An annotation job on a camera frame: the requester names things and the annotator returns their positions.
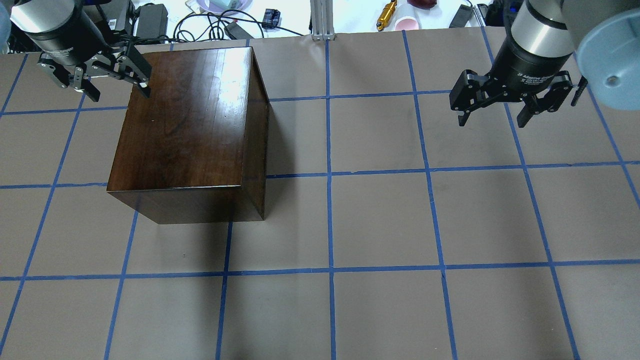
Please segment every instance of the box top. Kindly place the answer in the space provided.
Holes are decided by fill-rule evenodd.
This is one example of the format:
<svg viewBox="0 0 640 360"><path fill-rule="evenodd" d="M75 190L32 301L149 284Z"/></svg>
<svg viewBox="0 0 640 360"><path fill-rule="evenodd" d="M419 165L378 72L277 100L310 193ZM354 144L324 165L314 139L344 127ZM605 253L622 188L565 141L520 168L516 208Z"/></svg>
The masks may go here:
<svg viewBox="0 0 640 360"><path fill-rule="evenodd" d="M239 186L251 48L145 58L151 97L131 94L107 191Z"/></svg>

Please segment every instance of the power cord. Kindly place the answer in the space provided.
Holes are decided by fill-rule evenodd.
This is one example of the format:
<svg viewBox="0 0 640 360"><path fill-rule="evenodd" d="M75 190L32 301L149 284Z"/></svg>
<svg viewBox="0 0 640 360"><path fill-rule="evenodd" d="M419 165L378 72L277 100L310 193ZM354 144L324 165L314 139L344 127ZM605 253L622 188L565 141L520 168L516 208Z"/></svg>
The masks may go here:
<svg viewBox="0 0 640 360"><path fill-rule="evenodd" d="M246 16L248 16L249 18L251 18L251 20L248 19L240 19L238 17L231 17L231 16L226 16L226 13L232 13L232 12L237 12L237 13L242 13ZM192 34L190 31L187 30L183 30L182 29L182 25L184 24L185 21L187 21L188 19L192 18L192 17L207 17L207 20L209 21L209 27L199 36L196 37L194 36L194 34ZM262 22L258 21L255 17L251 16L249 13L246 13L244 11L241 10L225 10L224 12L218 14L215 13L211 13L211 12L207 12L207 13L190 13L189 15L185 16L184 18L182 18L180 21L178 21L178 23L176 24L175 29L173 30L173 38L174 39L181 39L181 40L185 40L187 42L199 42L199 41L210 41L210 40L227 40L225 39L225 32L223 29L223 25L221 26L221 24L227 25L230 24L229 21L227 20L235 20L235 21L243 21L243 22L252 22L256 25L258 25L258 29L260 30L260 35L262 38L264 38L264 31L262 30ZM298 35L298 36L304 36L301 33L298 33L296 31L293 30L289 30L287 28L282 28L280 26L275 26L276 29L281 29L284 31L288 31L292 34ZM209 38L206 38L204 40L201 40L202 37L204 37L206 34L209 34ZM191 40L187 39L185 37L185 35L189 35L191 37Z"/></svg>

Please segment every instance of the box side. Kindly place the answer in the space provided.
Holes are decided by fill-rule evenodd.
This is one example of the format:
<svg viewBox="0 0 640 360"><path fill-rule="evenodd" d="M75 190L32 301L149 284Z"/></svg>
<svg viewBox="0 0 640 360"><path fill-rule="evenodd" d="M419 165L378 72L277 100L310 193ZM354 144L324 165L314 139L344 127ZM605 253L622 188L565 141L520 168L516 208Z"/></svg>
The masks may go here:
<svg viewBox="0 0 640 360"><path fill-rule="evenodd" d="M264 219L270 105L258 63L253 53L248 84L242 189L246 198L252 202Z"/></svg>
<svg viewBox="0 0 640 360"><path fill-rule="evenodd" d="M241 190L238 186L232 186L109 193L158 224L197 224L235 219ZM246 210L244 216L255 218Z"/></svg>

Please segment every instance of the white table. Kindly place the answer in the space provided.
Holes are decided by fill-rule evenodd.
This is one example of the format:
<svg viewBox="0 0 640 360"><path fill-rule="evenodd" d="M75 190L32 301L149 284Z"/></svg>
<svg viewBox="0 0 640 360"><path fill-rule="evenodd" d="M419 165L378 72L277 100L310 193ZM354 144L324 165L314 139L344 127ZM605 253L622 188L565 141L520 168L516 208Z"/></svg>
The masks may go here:
<svg viewBox="0 0 640 360"><path fill-rule="evenodd" d="M488 4L491 0L472 0L473 4ZM167 35L173 34L176 23L185 17L191 10L187 8L183 0L134 0L136 6L146 3L164 4L169 11L169 26ZM376 32L376 20L388 0L333 0L333 27L336 33L373 33ZM419 17L420 28L441 29L448 28L451 20L461 4L468 4L465 0L439 0L438 4L430 10L416 9ZM301 34L309 34L309 18L311 6L309 0L252 0L244 9L253 15L258 21L262 21L264 10L274 8L282 13L280 26L297 31ZM236 14L242 19L247 16ZM209 22L205 18L188 19L182 26L183 29L198 36L206 30ZM253 37L260 37L257 25L249 22L240 22L240 25ZM478 26L474 17L467 26ZM283 30L269 30L264 32L267 38L294 36Z"/></svg>

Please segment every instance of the black box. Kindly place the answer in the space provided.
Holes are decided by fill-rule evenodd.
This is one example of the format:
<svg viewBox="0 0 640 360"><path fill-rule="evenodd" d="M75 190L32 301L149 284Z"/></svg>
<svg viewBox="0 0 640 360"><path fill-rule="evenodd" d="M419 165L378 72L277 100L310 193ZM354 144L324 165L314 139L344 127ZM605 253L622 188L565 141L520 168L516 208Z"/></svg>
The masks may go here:
<svg viewBox="0 0 640 360"><path fill-rule="evenodd" d="M162 4L144 5L138 8L138 30L136 36L139 38L157 38L166 35L169 13ZM146 42L146 44L160 44L162 41Z"/></svg>

